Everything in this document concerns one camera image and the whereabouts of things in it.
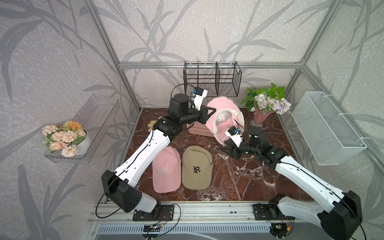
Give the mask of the artificial flower bouquet green leaves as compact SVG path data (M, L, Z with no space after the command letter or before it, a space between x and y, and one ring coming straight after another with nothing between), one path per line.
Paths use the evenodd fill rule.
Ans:
M256 113L259 110L264 115L266 113L277 113L283 115L289 113L292 104L286 99L286 87L278 87L271 83L269 88L253 90L247 88L246 96L242 100L241 105L244 105L249 112Z

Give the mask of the beige baseball cap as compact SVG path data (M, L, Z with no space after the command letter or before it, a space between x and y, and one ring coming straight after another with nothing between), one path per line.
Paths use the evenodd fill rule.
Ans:
M189 146L182 157L182 183L190 190L204 190L212 181L212 154L200 146Z

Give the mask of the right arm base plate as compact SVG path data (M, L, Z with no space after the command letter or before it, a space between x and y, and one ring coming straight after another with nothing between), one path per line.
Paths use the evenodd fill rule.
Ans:
M275 205L269 204L254 204L252 205L253 214L256 221L293 221L296 218L285 216Z

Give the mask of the aluminium frame corner post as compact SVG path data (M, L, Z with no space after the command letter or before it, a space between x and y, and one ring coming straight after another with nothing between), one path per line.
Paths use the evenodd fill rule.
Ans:
M328 28L331 26L333 20L337 16L341 6L343 5L344 1L331 1L329 9L327 13L325 14L318 30L316 31L313 39L311 40L307 50L304 53L304 56L299 62L290 63L292 65L293 69L295 69L295 72L293 76L291 77L291 80L289 84L286 87L286 94L290 94L293 90L293 88L296 86L296 82L298 81L298 78L300 76L305 76L308 81L311 83L313 87L315 87L316 90L320 90L323 92L326 92L327 90L324 90L324 84L321 83L318 77L315 76L314 72L310 69L308 62L313 56L315 50L319 48L319 45L326 35L326 32Z

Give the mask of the pink baseball cap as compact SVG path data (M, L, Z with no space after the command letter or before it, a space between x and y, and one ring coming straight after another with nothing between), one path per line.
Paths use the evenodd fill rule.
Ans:
M216 97L208 102L207 107L216 109L216 112L207 120L206 127L211 131L222 146L230 139L225 132L235 127L243 134L245 119L237 104L228 97Z
M156 193L170 193L179 189L182 178L180 153L165 147L153 160L153 187Z

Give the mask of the aluminium front rail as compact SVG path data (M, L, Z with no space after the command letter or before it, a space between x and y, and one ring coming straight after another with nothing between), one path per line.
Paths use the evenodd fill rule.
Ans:
M169 216L165 219L168 224L175 224L179 220L180 224L207 224L207 223L279 223L282 220L256 220L253 207L254 204L265 204L266 201L191 201L191 202L164 202L166 205L176 204L171 214L173 220ZM134 221L134 211L125 213L122 210L117 211L108 218L97 218L96 213L101 217L111 214L118 207L108 202L100 204L98 209L93 209L87 224L149 224L154 221Z

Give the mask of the aluminium back crossbar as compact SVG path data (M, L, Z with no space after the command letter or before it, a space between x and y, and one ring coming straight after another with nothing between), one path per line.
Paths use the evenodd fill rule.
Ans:
M241 69L299 69L300 62L237 62ZM216 62L121 62L119 67L127 69L213 69Z

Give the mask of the white mesh wall basket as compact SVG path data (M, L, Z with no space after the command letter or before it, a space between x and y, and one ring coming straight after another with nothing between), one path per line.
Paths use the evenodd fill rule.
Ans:
M320 166L340 165L368 147L324 92L305 92L293 118Z

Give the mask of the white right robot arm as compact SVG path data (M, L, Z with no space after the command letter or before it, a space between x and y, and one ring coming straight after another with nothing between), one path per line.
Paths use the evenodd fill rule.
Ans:
M332 186L281 148L271 146L261 128L253 127L246 133L247 142L237 127L225 130L227 140L221 150L234 159L242 154L256 156L263 165L291 180L314 200L309 203L278 195L269 202L270 210L319 226L334 240L350 240L355 231L362 228L361 198L355 192Z

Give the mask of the yellow white work glove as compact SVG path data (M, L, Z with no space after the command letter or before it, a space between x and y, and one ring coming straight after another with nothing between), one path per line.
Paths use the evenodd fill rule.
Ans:
M157 122L156 120L152 120L148 123L148 132L151 132L153 130L153 127L156 122Z

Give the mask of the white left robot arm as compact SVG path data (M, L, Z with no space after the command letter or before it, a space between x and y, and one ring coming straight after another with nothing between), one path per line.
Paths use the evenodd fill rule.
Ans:
M207 94L206 90L197 89L192 98L186 94L172 97L167 113L157 120L141 146L114 171L103 173L104 196L126 213L139 210L157 214L161 204L135 186L155 157L183 131L184 126L195 122L205 124L216 112L215 108L202 104Z

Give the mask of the white pot peach flowers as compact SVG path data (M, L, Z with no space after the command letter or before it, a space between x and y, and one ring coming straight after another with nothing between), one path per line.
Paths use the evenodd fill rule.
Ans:
M65 158L86 154L92 144L90 133L76 121L45 125L41 132L50 154L58 152Z

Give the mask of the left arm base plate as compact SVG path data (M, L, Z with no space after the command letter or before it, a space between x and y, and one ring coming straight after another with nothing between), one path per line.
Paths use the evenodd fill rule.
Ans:
M174 205L157 205L151 213L143 211L134 211L134 222L162 222L172 221L174 218L175 206Z

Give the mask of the pink perforated plastic basket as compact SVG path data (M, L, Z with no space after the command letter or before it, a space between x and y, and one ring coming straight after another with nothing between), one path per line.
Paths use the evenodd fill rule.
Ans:
M207 128L207 126L199 122L187 124L187 128L190 134L212 138L214 137L214 134Z

